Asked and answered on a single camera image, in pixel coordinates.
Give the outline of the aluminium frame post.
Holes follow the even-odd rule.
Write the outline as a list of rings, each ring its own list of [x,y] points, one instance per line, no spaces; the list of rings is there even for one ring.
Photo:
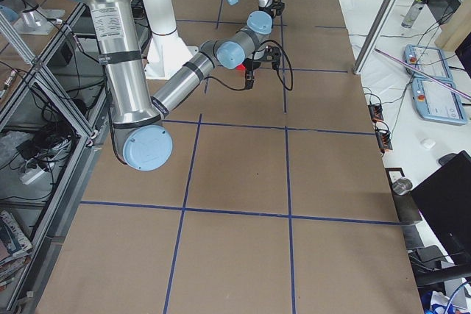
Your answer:
[[[358,58],[353,66],[353,73],[360,74],[370,54],[372,53],[375,45],[380,37],[382,29],[388,20],[390,13],[397,0],[383,0],[380,9],[378,10],[372,27],[369,30],[363,46],[361,47]]]

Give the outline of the teach pendant tablet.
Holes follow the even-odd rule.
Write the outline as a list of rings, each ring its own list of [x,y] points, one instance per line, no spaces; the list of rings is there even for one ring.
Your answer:
[[[422,77],[414,77],[411,87],[415,108],[426,121],[465,125],[468,122],[461,98],[445,85],[455,88],[450,80],[440,80],[442,85]]]
[[[437,79],[453,79],[445,54],[439,48],[408,44],[404,59],[407,64]]]

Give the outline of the black laptop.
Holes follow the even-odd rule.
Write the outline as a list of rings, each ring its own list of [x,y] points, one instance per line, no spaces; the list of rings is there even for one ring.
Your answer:
[[[412,198],[456,264],[470,262],[470,156],[460,151],[422,181]]]

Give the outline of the grabber reacher stick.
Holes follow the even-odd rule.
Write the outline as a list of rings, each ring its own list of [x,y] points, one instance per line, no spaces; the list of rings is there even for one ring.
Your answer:
[[[451,87],[451,86],[449,86],[449,85],[446,85],[445,83],[443,83],[443,82],[439,81],[438,79],[436,79],[434,76],[431,76],[431,75],[429,75],[429,74],[427,74],[427,73],[425,73],[425,72],[419,70],[418,68],[415,68],[414,66],[409,65],[408,63],[403,62],[402,60],[399,60],[399,59],[397,59],[396,57],[391,56],[390,54],[388,54],[388,53],[386,53],[386,52],[384,52],[384,51],[382,51],[382,50],[380,50],[380,49],[374,48],[374,51],[377,52],[377,53],[379,53],[379,54],[381,54],[381,55],[383,55],[383,56],[386,57],[387,59],[392,60],[394,63],[397,63],[397,64],[403,66],[404,68],[407,68],[407,69],[409,69],[410,71],[413,71],[414,73],[419,74],[421,77],[424,77],[424,78],[426,78],[426,79],[428,79],[428,80],[430,80],[430,81],[432,81],[432,82],[435,82],[436,84],[442,86],[443,88],[449,90],[450,92],[452,92],[452,93],[454,93],[454,94],[456,94],[456,95],[459,95],[460,97],[462,97],[462,98],[464,98],[464,99],[466,99],[466,100],[468,100],[468,101],[471,100],[471,96],[470,96],[469,94],[467,94],[467,93],[465,93],[465,92],[463,92],[463,91],[460,91],[460,90],[458,90],[458,89],[456,89],[456,88],[453,88],[453,87]]]

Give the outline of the far teach pendant tablet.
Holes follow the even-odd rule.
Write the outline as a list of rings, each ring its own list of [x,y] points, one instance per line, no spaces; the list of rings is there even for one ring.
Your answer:
[[[445,54],[439,48],[408,44],[404,59],[407,64],[437,79],[453,79]]]

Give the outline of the plastic bottle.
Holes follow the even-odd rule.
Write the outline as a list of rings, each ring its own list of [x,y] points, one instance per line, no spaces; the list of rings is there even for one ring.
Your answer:
[[[414,0],[404,19],[402,20],[401,26],[404,28],[411,28],[428,1],[429,0]]]

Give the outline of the near teach pendant tablet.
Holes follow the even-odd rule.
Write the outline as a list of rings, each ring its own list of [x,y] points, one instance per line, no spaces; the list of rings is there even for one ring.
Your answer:
[[[445,85],[455,88],[450,80],[440,80],[442,85],[422,77],[414,77],[411,87],[415,108],[426,121],[465,125],[468,122],[461,98]]]

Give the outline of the stack of books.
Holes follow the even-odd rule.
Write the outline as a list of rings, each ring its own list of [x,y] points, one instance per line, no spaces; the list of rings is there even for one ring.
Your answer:
[[[33,245],[14,216],[1,211],[1,290],[15,279],[15,274],[29,261]]]

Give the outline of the metal cup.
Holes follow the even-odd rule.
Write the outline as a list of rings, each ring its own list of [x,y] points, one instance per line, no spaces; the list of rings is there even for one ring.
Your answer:
[[[413,184],[410,179],[400,177],[392,183],[392,192],[395,195],[402,196],[409,193],[413,189]]]

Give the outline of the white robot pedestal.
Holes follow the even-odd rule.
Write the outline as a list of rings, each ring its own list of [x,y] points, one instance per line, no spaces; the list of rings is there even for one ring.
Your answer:
[[[145,66],[149,79],[170,79],[197,52],[179,36],[171,0],[143,0],[152,39]]]

